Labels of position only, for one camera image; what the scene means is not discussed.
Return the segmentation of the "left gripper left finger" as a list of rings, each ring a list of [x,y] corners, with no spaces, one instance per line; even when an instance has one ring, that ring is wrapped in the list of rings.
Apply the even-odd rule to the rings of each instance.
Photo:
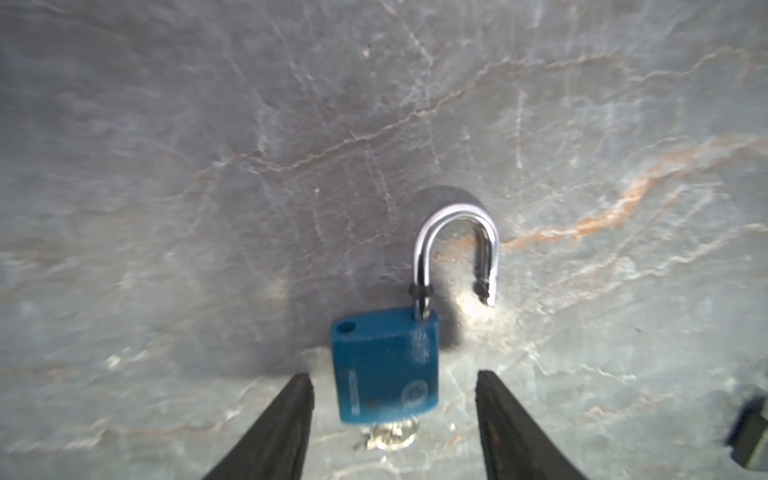
[[[299,480],[315,405],[307,373],[294,375],[205,480]]]

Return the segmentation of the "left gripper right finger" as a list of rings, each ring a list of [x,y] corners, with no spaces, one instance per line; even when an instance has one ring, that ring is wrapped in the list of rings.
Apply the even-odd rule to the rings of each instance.
[[[495,372],[478,372],[475,393],[489,479],[585,480]]]

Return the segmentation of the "key for blue padlock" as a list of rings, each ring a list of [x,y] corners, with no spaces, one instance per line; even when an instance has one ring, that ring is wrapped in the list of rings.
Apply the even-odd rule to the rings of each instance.
[[[403,450],[416,441],[419,427],[419,420],[415,416],[395,422],[372,424],[362,431],[361,440],[354,449],[384,452]]]

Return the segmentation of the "blue padlock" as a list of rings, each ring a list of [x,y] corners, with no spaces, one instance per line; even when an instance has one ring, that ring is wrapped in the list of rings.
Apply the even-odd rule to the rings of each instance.
[[[440,231],[455,221],[469,222],[481,238],[474,291],[483,304],[495,305],[500,238],[494,220],[484,208],[468,203],[437,210],[415,240],[411,306],[350,315],[330,327],[342,422],[400,422],[437,406],[440,320],[432,307],[432,247]]]

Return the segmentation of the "grey padlock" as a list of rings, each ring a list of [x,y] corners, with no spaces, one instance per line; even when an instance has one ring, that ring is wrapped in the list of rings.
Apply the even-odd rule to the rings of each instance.
[[[767,397],[750,399],[743,406],[727,444],[731,459],[748,471],[767,472]]]

